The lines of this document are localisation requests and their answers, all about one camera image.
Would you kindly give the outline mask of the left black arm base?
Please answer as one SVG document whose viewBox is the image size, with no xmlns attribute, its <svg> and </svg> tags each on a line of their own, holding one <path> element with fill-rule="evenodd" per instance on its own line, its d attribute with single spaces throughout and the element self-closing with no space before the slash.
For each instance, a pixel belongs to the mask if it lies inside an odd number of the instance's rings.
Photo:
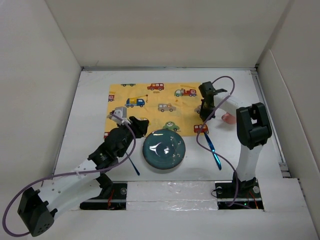
<svg viewBox="0 0 320 240">
<path fill-rule="evenodd" d="M 126 210 L 128 183 L 126 181 L 113 182 L 106 174 L 97 179 L 101 191 L 98 196 L 80 203 L 81 210 Z"/>
</svg>

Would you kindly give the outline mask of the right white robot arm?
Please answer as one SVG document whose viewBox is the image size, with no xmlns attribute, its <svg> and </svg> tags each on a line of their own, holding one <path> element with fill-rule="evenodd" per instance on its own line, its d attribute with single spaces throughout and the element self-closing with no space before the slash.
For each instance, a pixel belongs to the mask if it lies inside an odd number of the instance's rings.
<svg viewBox="0 0 320 240">
<path fill-rule="evenodd" d="M 237 197 L 249 192 L 249 185 L 256 180 L 256 167 L 260 152 L 272 136 L 272 128 L 263 103 L 248 103 L 240 100 L 227 90 L 215 89 L 211 82 L 199 87 L 202 96 L 200 118 L 203 121 L 214 117 L 215 109 L 221 109 L 236 119 L 237 138 L 241 144 L 236 168 L 237 181 L 231 184 L 231 191 Z"/>
</svg>

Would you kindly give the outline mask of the teal ceramic plate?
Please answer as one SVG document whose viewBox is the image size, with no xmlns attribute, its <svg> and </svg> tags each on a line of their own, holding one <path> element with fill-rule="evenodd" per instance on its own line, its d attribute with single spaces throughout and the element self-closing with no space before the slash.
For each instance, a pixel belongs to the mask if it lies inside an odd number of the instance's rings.
<svg viewBox="0 0 320 240">
<path fill-rule="evenodd" d="M 145 138 L 142 154 L 146 163 L 154 169 L 169 171 L 182 163 L 186 155 L 186 144 L 175 131 L 159 129 Z"/>
</svg>

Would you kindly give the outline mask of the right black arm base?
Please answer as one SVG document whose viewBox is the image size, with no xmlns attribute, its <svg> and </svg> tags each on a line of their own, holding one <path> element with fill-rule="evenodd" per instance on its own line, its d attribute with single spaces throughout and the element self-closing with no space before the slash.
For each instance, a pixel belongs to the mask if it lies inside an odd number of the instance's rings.
<svg viewBox="0 0 320 240">
<path fill-rule="evenodd" d="M 235 180 L 214 182 L 211 195 L 217 200 L 218 210 L 263 210 L 263 200 L 257 179 L 248 184 L 240 182 L 236 191 Z"/>
</svg>

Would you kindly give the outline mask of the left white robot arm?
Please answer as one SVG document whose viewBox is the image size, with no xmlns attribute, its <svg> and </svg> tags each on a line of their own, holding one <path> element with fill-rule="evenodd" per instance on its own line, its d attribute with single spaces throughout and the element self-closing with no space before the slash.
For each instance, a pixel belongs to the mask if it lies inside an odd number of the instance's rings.
<svg viewBox="0 0 320 240">
<path fill-rule="evenodd" d="M 55 220 L 67 210 L 96 196 L 107 198 L 113 182 L 106 175 L 120 165 L 131 144 L 147 134 L 149 120 L 134 116 L 120 119 L 104 142 L 68 175 L 50 177 L 48 184 L 39 189 L 28 187 L 22 192 L 17 213 L 28 229 L 37 237 L 47 231 Z"/>
</svg>

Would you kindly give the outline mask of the yellow car print cloth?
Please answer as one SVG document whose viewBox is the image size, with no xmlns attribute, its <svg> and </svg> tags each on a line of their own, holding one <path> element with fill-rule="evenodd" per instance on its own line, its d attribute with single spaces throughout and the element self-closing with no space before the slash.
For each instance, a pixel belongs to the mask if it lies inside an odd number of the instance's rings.
<svg viewBox="0 0 320 240">
<path fill-rule="evenodd" d="M 116 127 L 110 115 L 124 110 L 128 117 L 147 120 L 148 133 L 167 129 L 183 137 L 195 136 L 203 122 L 200 118 L 200 83 L 120 83 L 109 87 L 104 136 Z"/>
</svg>

